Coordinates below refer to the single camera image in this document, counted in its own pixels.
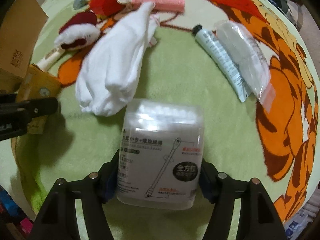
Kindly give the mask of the green Winnie Pooh blanket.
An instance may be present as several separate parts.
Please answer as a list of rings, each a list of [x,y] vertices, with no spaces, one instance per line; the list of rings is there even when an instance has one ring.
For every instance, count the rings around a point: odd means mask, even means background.
[[[214,29],[224,20],[243,24],[264,52],[276,91],[269,112],[253,95],[240,102],[191,35],[197,24]],[[295,26],[267,0],[185,0],[184,14],[162,14],[160,23],[136,97],[203,107],[205,159],[235,179],[258,177],[281,219],[292,217],[319,182],[319,78]],[[22,136],[10,149],[10,191],[34,213],[57,178],[84,178],[120,145],[124,111],[82,113],[73,85],[61,90],[60,105],[42,135]]]

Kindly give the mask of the pink hair comb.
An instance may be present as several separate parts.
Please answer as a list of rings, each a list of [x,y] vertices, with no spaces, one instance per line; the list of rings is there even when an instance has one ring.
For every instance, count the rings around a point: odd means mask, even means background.
[[[154,3],[154,9],[165,12],[180,12],[183,13],[185,9],[185,0],[117,0],[119,4],[130,3],[133,8],[138,8],[142,3]]]

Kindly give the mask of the grey hand cream tube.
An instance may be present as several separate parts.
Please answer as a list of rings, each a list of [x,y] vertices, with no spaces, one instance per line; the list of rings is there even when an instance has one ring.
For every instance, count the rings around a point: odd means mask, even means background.
[[[231,84],[238,99],[243,103],[250,96],[251,90],[239,72],[238,67],[217,39],[216,35],[200,24],[192,29],[196,42],[206,51]]]

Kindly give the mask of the small blue-grey block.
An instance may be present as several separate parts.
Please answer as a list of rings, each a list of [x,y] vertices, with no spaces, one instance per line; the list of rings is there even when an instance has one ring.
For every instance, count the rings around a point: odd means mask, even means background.
[[[74,10],[79,10],[82,7],[88,5],[88,3],[89,0],[74,0],[72,7]]]

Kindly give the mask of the yellow small carton box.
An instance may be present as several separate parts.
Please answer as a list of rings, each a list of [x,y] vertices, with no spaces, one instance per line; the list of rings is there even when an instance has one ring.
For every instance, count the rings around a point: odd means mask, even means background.
[[[60,89],[61,83],[57,77],[31,64],[19,87],[16,102],[56,97]]]

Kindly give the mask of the brown cardboard box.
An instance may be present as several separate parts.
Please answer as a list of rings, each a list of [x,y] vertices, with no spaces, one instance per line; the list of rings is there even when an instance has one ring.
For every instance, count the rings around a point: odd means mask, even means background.
[[[18,90],[48,16],[37,0],[16,0],[1,25],[1,93]]]

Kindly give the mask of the white cream tube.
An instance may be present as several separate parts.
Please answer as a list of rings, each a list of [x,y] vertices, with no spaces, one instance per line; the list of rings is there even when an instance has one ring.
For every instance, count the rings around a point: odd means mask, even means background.
[[[53,64],[62,57],[66,51],[62,48],[52,49],[46,56],[44,56],[36,65],[43,72],[48,72]]]

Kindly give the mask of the clear cotton pad bag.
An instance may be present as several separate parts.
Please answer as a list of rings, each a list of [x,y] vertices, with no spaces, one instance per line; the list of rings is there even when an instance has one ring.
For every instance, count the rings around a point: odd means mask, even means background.
[[[252,34],[242,24],[227,21],[217,26],[216,36],[252,93],[269,112],[276,93],[266,58]]]

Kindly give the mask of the red cube box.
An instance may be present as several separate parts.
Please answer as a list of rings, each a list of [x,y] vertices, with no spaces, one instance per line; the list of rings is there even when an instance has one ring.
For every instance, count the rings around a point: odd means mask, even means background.
[[[111,16],[125,8],[125,5],[120,4],[117,0],[90,0],[89,8],[100,16]]]

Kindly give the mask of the white cotton glove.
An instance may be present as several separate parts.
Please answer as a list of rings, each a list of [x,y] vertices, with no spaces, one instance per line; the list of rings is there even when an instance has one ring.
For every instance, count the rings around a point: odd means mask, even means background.
[[[133,99],[144,53],[159,25],[159,16],[151,13],[154,7],[152,2],[142,3],[85,56],[75,84],[83,113],[112,116]]]

